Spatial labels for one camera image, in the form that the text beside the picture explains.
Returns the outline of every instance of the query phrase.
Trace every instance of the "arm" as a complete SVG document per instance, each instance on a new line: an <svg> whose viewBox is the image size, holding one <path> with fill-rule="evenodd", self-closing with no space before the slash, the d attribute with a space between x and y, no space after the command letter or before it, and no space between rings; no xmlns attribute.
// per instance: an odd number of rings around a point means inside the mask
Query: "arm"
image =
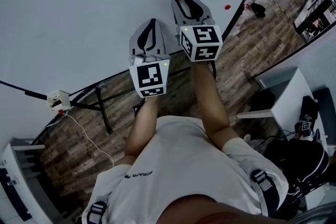
<svg viewBox="0 0 336 224"><path fill-rule="evenodd" d="M191 67L197 103L206 135L221 150L227 141L239 136L230 127L229 118L207 63L194 62Z"/></svg>
<svg viewBox="0 0 336 224"><path fill-rule="evenodd" d="M295 135L293 136L292 139L300 139L302 136L302 132L300 130L302 130L302 123L301 122L297 122L294 126L295 128Z"/></svg>
<svg viewBox="0 0 336 224"><path fill-rule="evenodd" d="M126 139L125 156L115 165L132 165L136 158L155 134L157 111L159 110L159 97L150 97L141 107L135 118L132 130Z"/></svg>

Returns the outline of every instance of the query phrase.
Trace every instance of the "black bag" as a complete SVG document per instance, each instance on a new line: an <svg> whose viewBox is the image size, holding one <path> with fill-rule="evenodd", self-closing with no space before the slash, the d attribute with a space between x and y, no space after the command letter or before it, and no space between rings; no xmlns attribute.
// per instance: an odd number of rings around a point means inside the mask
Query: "black bag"
<svg viewBox="0 0 336 224"><path fill-rule="evenodd" d="M271 109L275 99L275 95L269 89L258 91L251 99L251 111Z"/></svg>
<svg viewBox="0 0 336 224"><path fill-rule="evenodd" d="M329 157L319 142L274 140L266 147L264 157L282 169L289 184L288 204L326 183L321 179Z"/></svg>
<svg viewBox="0 0 336 224"><path fill-rule="evenodd" d="M251 8L253 12L256 14L257 17L259 18L264 18L265 17L265 8L257 3L252 3Z"/></svg>

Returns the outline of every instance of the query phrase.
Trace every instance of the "black backpack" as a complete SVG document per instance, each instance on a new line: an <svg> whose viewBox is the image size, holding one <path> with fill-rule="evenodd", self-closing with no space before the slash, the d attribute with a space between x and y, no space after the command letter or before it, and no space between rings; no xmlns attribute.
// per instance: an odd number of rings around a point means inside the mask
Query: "black backpack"
<svg viewBox="0 0 336 224"><path fill-rule="evenodd" d="M291 204L326 183L324 172L329 157L320 142L274 140L265 149L264 156L282 169L288 181L285 203Z"/></svg>
<svg viewBox="0 0 336 224"><path fill-rule="evenodd" d="M265 16L265 8L257 3L252 3L251 8L253 12L256 14L257 17L259 18L264 18Z"/></svg>

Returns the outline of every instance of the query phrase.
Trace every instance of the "white desk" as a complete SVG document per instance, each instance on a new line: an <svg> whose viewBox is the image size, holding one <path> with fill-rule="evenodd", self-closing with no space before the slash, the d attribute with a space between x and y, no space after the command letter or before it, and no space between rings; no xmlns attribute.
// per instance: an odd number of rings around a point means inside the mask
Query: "white desk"
<svg viewBox="0 0 336 224"><path fill-rule="evenodd" d="M15 181L14 187L20 199L26 206L32 218L38 224L73 224L69 219L64 219L54 204L47 197L37 179L37 173L25 175L23 169L30 168L30 164L20 165L16 151L39 150L44 145L12 146L7 145L3 152L3 161L11 181Z"/></svg>
<svg viewBox="0 0 336 224"><path fill-rule="evenodd" d="M238 113L237 117L239 119L274 118L281 130L295 131L295 124L300 118L302 98L307 95L313 98L312 92L300 69L277 74L268 81L261 83L276 95L276 102L273 107L268 110ZM313 130L316 131L316 129L320 130L323 147L328 152L327 140L320 114L318 114L315 120ZM307 209L316 207L323 199L325 193L326 190L321 186L306 195Z"/></svg>

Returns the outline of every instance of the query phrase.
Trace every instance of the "wooden floor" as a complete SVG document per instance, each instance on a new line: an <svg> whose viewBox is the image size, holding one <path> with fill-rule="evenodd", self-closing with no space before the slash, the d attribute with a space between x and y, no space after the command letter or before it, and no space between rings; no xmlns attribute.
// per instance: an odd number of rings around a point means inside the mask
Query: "wooden floor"
<svg viewBox="0 0 336 224"><path fill-rule="evenodd" d="M296 17L300 0L275 0L291 16ZM272 120L238 120L235 115L249 110L252 95L259 87L251 77L279 61L303 45L296 34L292 19L288 18L271 0L258 0L266 8L266 17L251 16L240 28L239 34L228 37L216 61L217 87L230 120L239 135L251 133L254 137L274 135L278 132ZM172 57L170 72L186 67L183 53ZM105 83L102 97L133 87L129 73ZM94 94L86 103L96 102ZM133 91L105 103L108 121L113 133L108 135L100 112L73 108L69 115L82 124L90 138L104 151L119 159L124 139L134 121L133 106L140 98ZM198 108L190 80L190 72L169 79L167 94L162 96L160 115L198 117ZM66 117L53 126L41 139L46 145L39 159L47 177L64 205L76 209L88 202L96 176L111 167L108 158L85 138L83 130Z"/></svg>

